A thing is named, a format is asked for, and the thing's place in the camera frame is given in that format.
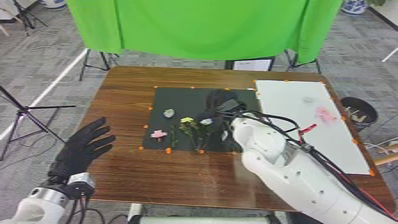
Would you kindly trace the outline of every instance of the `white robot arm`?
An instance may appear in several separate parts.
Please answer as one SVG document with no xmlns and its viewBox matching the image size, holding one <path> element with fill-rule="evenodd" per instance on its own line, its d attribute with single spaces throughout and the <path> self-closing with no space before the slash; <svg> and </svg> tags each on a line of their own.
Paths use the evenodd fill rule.
<svg viewBox="0 0 398 224">
<path fill-rule="evenodd" d="M 271 127 L 236 118 L 232 137 L 243 148 L 245 168 L 296 211 L 325 224 L 396 223 L 351 195 L 321 164 L 286 143 Z"/>
<path fill-rule="evenodd" d="M 67 201 L 58 191 L 37 187 L 19 202 L 14 217 L 0 221 L 0 224 L 56 224 Z"/>
</svg>

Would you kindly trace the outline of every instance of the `tripod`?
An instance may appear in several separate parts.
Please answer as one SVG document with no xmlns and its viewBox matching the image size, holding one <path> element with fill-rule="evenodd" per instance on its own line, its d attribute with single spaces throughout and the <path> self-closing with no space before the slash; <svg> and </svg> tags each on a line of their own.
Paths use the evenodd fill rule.
<svg viewBox="0 0 398 224">
<path fill-rule="evenodd" d="M 42 24 L 42 26 L 48 27 L 46 23 L 39 20 L 39 18 L 33 16 L 33 14 L 26 11 L 26 9 L 23 8 L 19 2 L 16 0 L 12 0 L 14 2 L 14 6 L 16 6 L 16 10 L 17 10 L 17 13 L 19 13 L 19 18 L 21 18 L 21 23 L 23 23 L 23 28 L 24 28 L 24 32 L 26 32 L 26 35 L 28 35 L 28 29 L 35 29 L 35 21 L 39 21 L 39 23 Z"/>
<path fill-rule="evenodd" d="M 10 102 L 10 104 L 14 105 L 14 107 L 17 108 L 17 112 L 16 112 L 16 120 L 14 120 L 14 124 L 12 124 L 12 129 L 10 129 L 10 134 L 8 134 L 8 138 L 7 138 L 7 143 L 5 143 L 5 148 L 3 148 L 3 152 L 1 152 L 1 156 L 0 156 L 0 161 L 3 161 L 3 156 L 5 156 L 5 153 L 7 153 L 7 149 L 8 149 L 8 145 L 10 143 L 16 141 L 16 140 L 21 140 L 23 138 L 30 137 L 32 135 L 46 132 L 51 134 L 51 136 L 55 137 L 55 139 L 60 140 L 60 142 L 65 142 L 62 140 L 62 138 L 58 137 L 58 135 L 55 134 L 55 132 L 49 130 L 48 126 L 51 124 L 51 121 L 53 121 L 53 118 L 55 118 L 55 115 L 58 113 L 58 110 L 60 108 L 71 108 L 71 107 L 76 107 L 76 106 L 49 106 L 49 107 L 28 107 L 28 106 L 23 106 L 16 100 L 16 98 L 12 97 L 10 93 L 7 92 L 7 90 L 3 89 L 3 87 L 0 86 L 0 93 L 3 94 L 3 99 Z M 42 124 L 42 122 L 39 121 L 39 119 L 35 118 L 35 116 L 32 115 L 30 111 L 32 110 L 44 110 L 44 109 L 55 109 L 55 112 L 51 114 L 51 117 L 49 117 L 49 120 L 46 122 L 46 124 Z M 17 123 L 21 121 L 21 117 L 26 117 L 30 119 L 30 121 L 33 122 L 35 126 L 39 127 L 39 131 L 32 132 L 30 134 L 16 137 L 14 137 L 14 134 L 16 134 L 16 127 L 17 127 Z"/>
</svg>

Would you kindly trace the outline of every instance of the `wooden table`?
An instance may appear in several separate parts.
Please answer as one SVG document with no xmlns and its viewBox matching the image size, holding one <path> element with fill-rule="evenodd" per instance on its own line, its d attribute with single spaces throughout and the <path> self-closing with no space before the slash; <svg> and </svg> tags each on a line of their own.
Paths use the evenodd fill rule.
<svg viewBox="0 0 398 224">
<path fill-rule="evenodd" d="M 254 174 L 243 168 L 239 155 L 138 150 L 156 87 L 254 88 L 254 80 L 321 81 L 339 108 L 328 81 L 318 74 L 115 67 L 92 101 L 83 124 L 108 118 L 117 136 L 113 150 L 90 167 L 96 178 L 94 199 L 119 202 L 293 211 Z M 351 175 L 360 188 L 394 211 L 389 189 L 348 121 L 353 138 L 374 176 Z"/>
</svg>

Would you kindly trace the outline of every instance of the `pink flower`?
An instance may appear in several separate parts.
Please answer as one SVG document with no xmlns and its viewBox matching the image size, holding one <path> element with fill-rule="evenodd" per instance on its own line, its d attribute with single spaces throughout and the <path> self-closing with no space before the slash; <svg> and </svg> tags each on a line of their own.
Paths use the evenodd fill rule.
<svg viewBox="0 0 398 224">
<path fill-rule="evenodd" d="M 163 132 L 161 130 L 156 130 L 151 134 L 151 137 L 158 139 L 158 141 L 161 140 L 161 138 L 167 136 L 167 132 Z"/>
</svg>

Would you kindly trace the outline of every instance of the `white flower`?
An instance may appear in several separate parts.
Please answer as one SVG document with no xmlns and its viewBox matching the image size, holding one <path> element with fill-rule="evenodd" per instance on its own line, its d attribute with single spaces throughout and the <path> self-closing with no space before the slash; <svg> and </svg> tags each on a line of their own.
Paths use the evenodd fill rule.
<svg viewBox="0 0 398 224">
<path fill-rule="evenodd" d="M 167 118 L 172 118 L 174 110 L 172 109 L 165 110 L 163 115 L 165 115 Z"/>
<path fill-rule="evenodd" d="M 207 119 L 204 119 L 204 120 L 200 121 L 200 124 L 202 124 L 202 125 L 209 125 L 211 123 L 213 123 L 211 118 L 207 118 Z"/>
</svg>

